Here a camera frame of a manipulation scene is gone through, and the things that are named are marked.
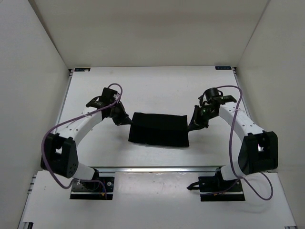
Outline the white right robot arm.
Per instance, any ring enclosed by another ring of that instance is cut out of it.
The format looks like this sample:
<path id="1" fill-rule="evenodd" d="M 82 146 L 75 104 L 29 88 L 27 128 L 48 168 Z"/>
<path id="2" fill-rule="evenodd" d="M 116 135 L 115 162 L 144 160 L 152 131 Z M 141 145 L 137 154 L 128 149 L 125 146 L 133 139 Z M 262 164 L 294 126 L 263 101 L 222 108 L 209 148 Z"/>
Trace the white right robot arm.
<path id="1" fill-rule="evenodd" d="M 214 187 L 225 191 L 231 180 L 249 174 L 278 168 L 278 137 L 273 131 L 265 131 L 255 124 L 235 102 L 213 102 L 194 107 L 188 131 L 209 126 L 209 120 L 220 117 L 230 125 L 229 164 L 219 168 Z"/>

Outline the black skirt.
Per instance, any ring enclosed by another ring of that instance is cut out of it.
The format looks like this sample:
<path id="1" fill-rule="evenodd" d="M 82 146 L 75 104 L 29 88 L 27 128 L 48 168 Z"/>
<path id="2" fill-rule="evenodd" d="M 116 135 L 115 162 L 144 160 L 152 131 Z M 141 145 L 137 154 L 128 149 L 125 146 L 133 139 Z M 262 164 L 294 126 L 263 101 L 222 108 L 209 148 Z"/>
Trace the black skirt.
<path id="1" fill-rule="evenodd" d="M 128 141 L 165 147 L 189 147 L 186 115 L 135 112 Z"/>

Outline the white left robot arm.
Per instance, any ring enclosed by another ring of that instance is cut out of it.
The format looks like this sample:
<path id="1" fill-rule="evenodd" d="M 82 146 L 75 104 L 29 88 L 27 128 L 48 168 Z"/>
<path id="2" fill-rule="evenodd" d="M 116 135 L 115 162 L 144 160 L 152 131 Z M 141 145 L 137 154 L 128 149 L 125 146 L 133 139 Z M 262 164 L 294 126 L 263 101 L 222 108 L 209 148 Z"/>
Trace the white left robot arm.
<path id="1" fill-rule="evenodd" d="M 111 118 L 117 126 L 132 123 L 122 102 L 102 111 L 95 112 L 96 110 L 95 106 L 86 107 L 81 113 L 81 119 L 68 122 L 56 133 L 48 134 L 44 141 L 44 158 L 49 166 L 41 161 L 41 166 L 53 174 L 83 180 L 89 190 L 99 186 L 100 178 L 94 168 L 79 162 L 77 146 L 105 118 Z"/>

